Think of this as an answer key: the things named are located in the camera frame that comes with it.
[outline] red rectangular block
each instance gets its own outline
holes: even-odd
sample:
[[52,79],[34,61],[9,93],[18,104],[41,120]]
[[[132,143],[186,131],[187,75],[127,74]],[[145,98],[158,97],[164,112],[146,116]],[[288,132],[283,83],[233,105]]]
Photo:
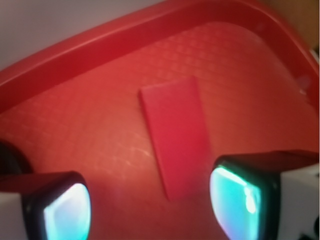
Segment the red rectangular block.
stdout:
[[168,199],[209,191],[214,158],[196,78],[143,87],[140,99]]

